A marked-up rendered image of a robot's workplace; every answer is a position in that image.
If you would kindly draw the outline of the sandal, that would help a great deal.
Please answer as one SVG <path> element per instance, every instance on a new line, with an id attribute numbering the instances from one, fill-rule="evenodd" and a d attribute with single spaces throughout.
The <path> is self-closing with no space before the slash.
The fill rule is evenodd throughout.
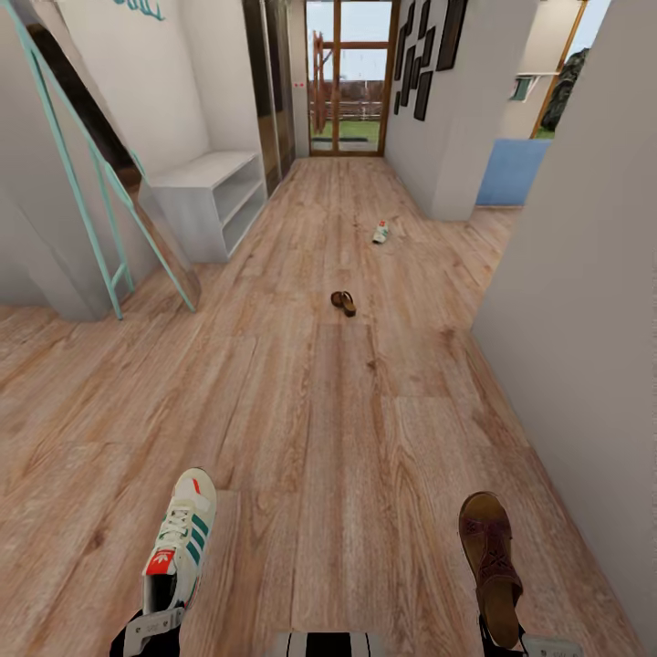
<path id="1" fill-rule="evenodd" d="M 459 534 L 477 588 L 485 625 L 498 648 L 512 650 L 520 640 L 515 607 L 522 579 L 512 563 L 512 529 L 505 509 L 490 492 L 475 492 L 461 506 Z"/>
<path id="2" fill-rule="evenodd" d="M 335 307 L 341 307 L 344 309 L 346 317 L 353 318 L 356 315 L 356 308 L 353 306 L 353 300 L 343 292 L 333 292 L 331 293 L 331 304 Z"/>

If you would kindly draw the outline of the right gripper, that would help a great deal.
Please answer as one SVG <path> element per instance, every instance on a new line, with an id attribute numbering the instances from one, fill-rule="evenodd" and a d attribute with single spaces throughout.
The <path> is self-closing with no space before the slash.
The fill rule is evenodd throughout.
<path id="1" fill-rule="evenodd" d="M 490 636 L 490 631 L 485 625 L 482 615 L 479 616 L 479 625 L 485 657 L 523 657 L 523 654 L 525 654 L 524 651 L 506 650 L 505 648 L 498 648 L 496 646 L 494 640 L 492 640 L 492 636 Z"/>

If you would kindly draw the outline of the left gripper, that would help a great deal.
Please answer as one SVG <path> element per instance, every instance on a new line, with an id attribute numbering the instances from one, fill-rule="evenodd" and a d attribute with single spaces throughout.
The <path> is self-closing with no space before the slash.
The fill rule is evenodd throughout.
<path id="1" fill-rule="evenodd" d="M 142 653 L 134 657 L 179 657 L 180 644 L 178 631 L 179 627 L 176 627 L 163 634 L 153 635 L 151 640 L 145 645 Z M 123 657 L 124 633 L 126 633 L 126 627 L 112 642 L 109 657 Z"/>

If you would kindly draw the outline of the gym shoe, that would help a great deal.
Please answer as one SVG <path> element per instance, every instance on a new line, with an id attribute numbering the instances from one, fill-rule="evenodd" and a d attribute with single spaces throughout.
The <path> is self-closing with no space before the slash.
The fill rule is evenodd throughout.
<path id="1" fill-rule="evenodd" d="M 386 240 L 387 235 L 388 235 L 388 222 L 386 221 L 379 222 L 379 225 L 377 225 L 377 229 L 375 230 L 375 234 L 373 235 L 373 242 L 383 244 L 384 241 Z"/>
<path id="2" fill-rule="evenodd" d="M 216 515 L 213 480 L 203 468 L 189 468 L 178 479 L 144 576 L 142 614 L 183 606 L 197 598 L 205 552 Z"/>

